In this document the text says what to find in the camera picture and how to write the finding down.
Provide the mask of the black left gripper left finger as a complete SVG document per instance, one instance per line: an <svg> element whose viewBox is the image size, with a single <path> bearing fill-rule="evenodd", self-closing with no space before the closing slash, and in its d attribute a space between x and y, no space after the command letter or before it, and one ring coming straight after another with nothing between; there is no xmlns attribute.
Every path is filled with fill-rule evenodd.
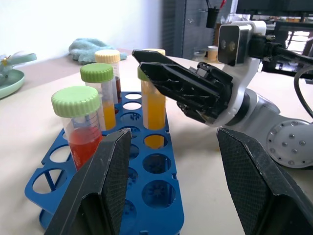
<svg viewBox="0 0 313 235"><path fill-rule="evenodd" d="M119 235L131 139L125 128L100 141L70 181L45 235Z"/></svg>

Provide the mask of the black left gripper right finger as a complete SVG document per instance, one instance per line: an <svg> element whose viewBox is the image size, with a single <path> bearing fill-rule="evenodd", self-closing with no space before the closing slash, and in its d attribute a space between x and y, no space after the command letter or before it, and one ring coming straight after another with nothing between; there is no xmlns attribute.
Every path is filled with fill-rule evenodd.
<svg viewBox="0 0 313 235"><path fill-rule="evenodd" d="M313 203L260 143L226 128L217 138L245 235L313 235Z"/></svg>

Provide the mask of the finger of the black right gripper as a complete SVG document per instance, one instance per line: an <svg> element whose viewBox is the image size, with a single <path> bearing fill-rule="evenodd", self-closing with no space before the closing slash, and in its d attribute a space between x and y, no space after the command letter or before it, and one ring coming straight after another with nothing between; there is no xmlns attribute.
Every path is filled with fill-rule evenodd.
<svg viewBox="0 0 313 235"><path fill-rule="evenodd" d="M213 109L221 103L215 89L182 66L142 62L140 69L160 93L193 109Z"/></svg>
<svg viewBox="0 0 313 235"><path fill-rule="evenodd" d="M197 71L193 67L185 68L157 51L134 49L132 56L144 73L161 72L161 70L168 73L196 73Z"/></svg>

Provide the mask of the orange liquid tube green cap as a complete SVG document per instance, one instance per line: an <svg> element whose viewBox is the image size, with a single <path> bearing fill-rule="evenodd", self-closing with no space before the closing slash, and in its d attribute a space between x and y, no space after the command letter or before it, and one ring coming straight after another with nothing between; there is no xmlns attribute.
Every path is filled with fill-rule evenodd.
<svg viewBox="0 0 313 235"><path fill-rule="evenodd" d="M140 67L137 77L141 82L143 125L151 131L158 131L165 127L166 98L152 84Z"/></svg>

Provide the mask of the blue test tube rack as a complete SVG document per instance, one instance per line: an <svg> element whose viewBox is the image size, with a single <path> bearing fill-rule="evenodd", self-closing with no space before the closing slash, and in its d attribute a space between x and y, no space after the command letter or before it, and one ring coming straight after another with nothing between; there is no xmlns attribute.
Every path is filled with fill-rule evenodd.
<svg viewBox="0 0 313 235"><path fill-rule="evenodd" d="M122 102L117 104L115 129L132 131L120 235L179 235L184 213L169 127L146 129L141 107L128 108L130 103L140 105L141 93L123 92ZM65 132L61 130L42 159L42 168L36 169L24 190L26 197L42 209L39 221L44 229L76 173L70 153L60 163L51 159L54 151L67 147Z"/></svg>

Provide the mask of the small jar with yellow content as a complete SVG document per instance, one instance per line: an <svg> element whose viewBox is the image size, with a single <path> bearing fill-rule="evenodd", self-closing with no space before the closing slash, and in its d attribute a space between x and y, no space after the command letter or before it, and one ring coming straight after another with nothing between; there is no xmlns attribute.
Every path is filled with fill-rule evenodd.
<svg viewBox="0 0 313 235"><path fill-rule="evenodd" d="M208 46L207 58L210 62L217 62L218 56L218 47L217 46Z"/></svg>

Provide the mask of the dark grey cabinet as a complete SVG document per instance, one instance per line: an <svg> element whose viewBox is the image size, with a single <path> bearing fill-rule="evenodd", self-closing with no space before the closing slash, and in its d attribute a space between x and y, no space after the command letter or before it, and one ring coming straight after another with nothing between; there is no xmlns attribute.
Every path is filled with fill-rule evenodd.
<svg viewBox="0 0 313 235"><path fill-rule="evenodd" d="M161 47L169 56L192 59L197 49L214 45L221 17L235 0L162 0ZM208 7L219 9L215 27L207 28Z"/></svg>

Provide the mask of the dark red tube cream cap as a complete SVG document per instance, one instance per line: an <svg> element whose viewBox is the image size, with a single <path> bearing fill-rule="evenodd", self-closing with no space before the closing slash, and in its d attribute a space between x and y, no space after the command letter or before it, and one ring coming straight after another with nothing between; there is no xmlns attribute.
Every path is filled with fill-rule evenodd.
<svg viewBox="0 0 313 235"><path fill-rule="evenodd" d="M97 63L110 64L113 67L113 99L114 103L120 103L122 101L121 85L120 85L120 73L119 62L120 52L116 49L104 49L95 53L95 61Z"/></svg>

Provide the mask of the yellow liquid tube green cap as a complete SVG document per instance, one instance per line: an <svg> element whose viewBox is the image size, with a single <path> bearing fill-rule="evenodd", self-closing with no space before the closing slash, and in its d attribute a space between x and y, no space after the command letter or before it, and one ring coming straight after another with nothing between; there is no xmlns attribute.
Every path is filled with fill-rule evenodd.
<svg viewBox="0 0 313 235"><path fill-rule="evenodd" d="M86 86L95 88L100 98L98 109L102 131L109 131L116 126L113 98L113 67L105 63L87 64L80 68L82 81Z"/></svg>

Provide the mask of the black pen cup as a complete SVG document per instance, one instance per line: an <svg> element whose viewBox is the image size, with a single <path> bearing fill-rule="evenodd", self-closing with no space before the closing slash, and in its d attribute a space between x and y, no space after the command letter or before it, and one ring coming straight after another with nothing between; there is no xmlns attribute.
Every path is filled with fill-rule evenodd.
<svg viewBox="0 0 313 235"><path fill-rule="evenodd" d="M219 14L218 8L208 8L206 28L215 28L218 14Z"/></svg>

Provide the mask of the teal fluffy cloth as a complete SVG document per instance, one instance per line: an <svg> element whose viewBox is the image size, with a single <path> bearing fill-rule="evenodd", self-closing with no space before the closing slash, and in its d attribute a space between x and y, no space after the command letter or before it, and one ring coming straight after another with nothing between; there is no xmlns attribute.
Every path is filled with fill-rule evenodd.
<svg viewBox="0 0 313 235"><path fill-rule="evenodd" d="M94 38L78 38L69 46L68 51L74 61L81 65L96 63L95 53L99 50L115 49L114 47ZM120 52L121 60L127 59L127 53Z"/></svg>

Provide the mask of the red liquid tube green cap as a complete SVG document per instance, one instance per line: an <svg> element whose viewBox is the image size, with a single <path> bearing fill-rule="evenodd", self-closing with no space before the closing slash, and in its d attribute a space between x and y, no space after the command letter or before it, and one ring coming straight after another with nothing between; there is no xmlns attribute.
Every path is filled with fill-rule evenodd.
<svg viewBox="0 0 313 235"><path fill-rule="evenodd" d="M71 155L79 170L102 140L98 91L88 86L67 87L53 94L51 102L54 113L62 119Z"/></svg>

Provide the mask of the mint green plate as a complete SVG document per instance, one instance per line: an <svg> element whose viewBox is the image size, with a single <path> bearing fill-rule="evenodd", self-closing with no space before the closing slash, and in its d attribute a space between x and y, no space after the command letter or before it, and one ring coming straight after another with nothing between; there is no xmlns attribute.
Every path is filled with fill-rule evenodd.
<svg viewBox="0 0 313 235"><path fill-rule="evenodd" d="M0 99L5 98L19 90L25 82L25 75L20 70L11 70L8 78L0 85Z"/></svg>

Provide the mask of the mint green ornament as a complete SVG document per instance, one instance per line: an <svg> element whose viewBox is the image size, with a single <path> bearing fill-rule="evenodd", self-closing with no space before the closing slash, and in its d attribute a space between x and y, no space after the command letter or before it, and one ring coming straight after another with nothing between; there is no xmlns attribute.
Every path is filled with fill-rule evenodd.
<svg viewBox="0 0 313 235"><path fill-rule="evenodd" d="M14 66L35 61L37 55L35 53L17 52L12 55L0 55L0 83L8 78L9 72Z"/></svg>

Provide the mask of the black shelf frame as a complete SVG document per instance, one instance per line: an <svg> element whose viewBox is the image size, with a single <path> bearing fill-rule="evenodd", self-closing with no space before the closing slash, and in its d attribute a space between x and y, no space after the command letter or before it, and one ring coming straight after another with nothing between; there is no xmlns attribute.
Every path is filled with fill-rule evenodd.
<svg viewBox="0 0 313 235"><path fill-rule="evenodd" d="M276 36L276 42L286 49L313 56L313 0L238 0L237 14L250 15L251 20L265 16L265 22L274 28L267 34Z"/></svg>

